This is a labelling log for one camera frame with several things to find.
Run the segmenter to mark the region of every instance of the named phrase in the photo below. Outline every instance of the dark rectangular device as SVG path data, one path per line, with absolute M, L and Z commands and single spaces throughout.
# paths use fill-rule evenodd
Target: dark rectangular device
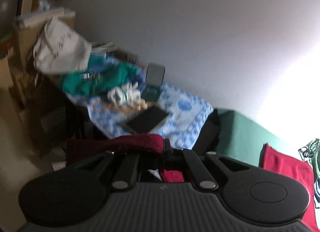
M 152 106 L 132 119 L 129 119 L 124 127 L 133 134 L 146 134 L 155 129 L 169 115 L 158 106 Z

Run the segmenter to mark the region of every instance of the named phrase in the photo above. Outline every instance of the beige floor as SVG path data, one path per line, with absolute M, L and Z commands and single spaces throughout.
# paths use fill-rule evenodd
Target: beige floor
M 0 60 L 0 227 L 17 231 L 25 223 L 18 193 L 30 179 L 52 170 L 37 158 L 9 97 L 12 85 L 7 60 Z

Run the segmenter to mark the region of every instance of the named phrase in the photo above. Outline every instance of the wall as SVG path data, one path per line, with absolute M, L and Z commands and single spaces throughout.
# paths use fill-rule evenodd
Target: wall
M 166 80 L 234 108 L 292 146 L 320 136 L 320 0 L 59 0 Z

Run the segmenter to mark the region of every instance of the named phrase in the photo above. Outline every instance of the red cloth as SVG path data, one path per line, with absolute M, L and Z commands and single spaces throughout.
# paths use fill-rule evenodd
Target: red cloth
M 313 204 L 314 178 L 311 166 L 307 162 L 279 153 L 266 144 L 263 152 L 262 168 L 293 178 L 307 188 L 310 203 L 302 221 L 314 231 L 320 231 L 316 223 L 315 206 Z
M 102 141 L 70 139 L 67 143 L 66 162 L 70 165 L 107 150 L 119 153 L 148 152 L 161 157 L 163 145 L 163 138 L 156 134 L 124 135 Z M 184 182 L 183 175 L 179 171 L 159 168 L 159 174 L 165 182 Z

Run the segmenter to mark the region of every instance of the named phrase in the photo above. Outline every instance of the dark red towel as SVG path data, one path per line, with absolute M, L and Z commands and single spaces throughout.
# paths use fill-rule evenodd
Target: dark red towel
M 314 179 L 311 166 L 307 162 L 279 153 L 266 144 L 263 152 L 262 168 L 296 179 L 307 188 L 310 194 L 310 203 L 302 221 L 314 231 L 319 231 L 313 203 Z
M 163 145 L 164 139 L 156 134 L 124 135 L 102 141 L 70 139 L 67 143 L 66 162 L 70 165 L 107 150 L 119 153 L 149 152 L 161 157 Z M 165 182 L 184 181 L 179 171 L 166 171 L 160 168 L 159 174 Z

